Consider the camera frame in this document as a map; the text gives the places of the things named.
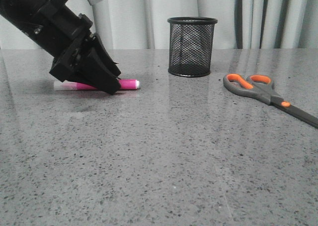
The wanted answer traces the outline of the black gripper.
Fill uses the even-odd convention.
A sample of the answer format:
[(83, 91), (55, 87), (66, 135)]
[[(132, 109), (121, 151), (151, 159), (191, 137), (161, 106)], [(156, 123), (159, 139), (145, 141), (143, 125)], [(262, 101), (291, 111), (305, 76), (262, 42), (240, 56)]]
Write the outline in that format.
[(73, 80), (108, 94), (117, 92), (121, 74), (107, 53), (92, 22), (68, 7), (51, 3), (31, 9), (31, 39), (54, 58), (50, 73), (60, 81)]

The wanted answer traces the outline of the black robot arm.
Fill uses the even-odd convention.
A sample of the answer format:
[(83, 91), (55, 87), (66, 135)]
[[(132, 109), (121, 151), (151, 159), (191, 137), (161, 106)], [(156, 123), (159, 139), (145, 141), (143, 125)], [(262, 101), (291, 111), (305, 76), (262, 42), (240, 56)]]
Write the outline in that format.
[(75, 15), (68, 0), (0, 0), (0, 14), (53, 56), (50, 74), (59, 81), (91, 85), (108, 94), (121, 87), (120, 70), (92, 21)]

